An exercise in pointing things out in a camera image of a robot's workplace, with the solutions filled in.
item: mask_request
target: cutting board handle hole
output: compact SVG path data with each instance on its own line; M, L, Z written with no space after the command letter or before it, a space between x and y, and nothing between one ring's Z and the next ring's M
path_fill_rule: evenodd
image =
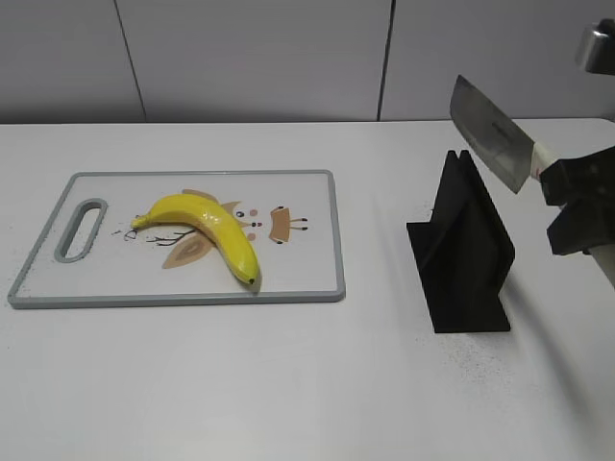
M77 205L56 247L58 262L74 262L89 253L107 207L102 199L87 199Z

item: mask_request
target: banana stem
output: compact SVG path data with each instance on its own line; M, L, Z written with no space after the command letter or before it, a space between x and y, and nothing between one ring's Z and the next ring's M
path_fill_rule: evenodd
M144 216L137 216L131 223L133 229L141 229L150 224L150 216L146 214Z

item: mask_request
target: brown printed leaf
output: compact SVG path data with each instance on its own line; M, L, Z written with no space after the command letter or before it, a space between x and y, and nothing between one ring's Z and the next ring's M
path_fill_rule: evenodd
M162 264L162 269L185 266L209 253L213 242L197 231L193 236L179 243Z

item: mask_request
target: cutting board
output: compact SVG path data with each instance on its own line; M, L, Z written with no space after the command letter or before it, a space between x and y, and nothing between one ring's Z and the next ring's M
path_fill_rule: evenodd
M190 227L131 230L136 215L183 191L233 214L258 255L259 287L238 282L215 246ZM15 308L299 303L335 302L344 293L329 171L79 173L9 301Z

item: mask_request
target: white wall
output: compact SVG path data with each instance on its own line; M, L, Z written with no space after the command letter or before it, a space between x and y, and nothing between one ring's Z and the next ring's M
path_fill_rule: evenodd
M141 120L112 0L0 2L0 123Z
M578 70L614 0L397 0L382 120L449 118L461 73L515 117L615 115L615 77Z
M148 121L375 120L389 0L118 0Z

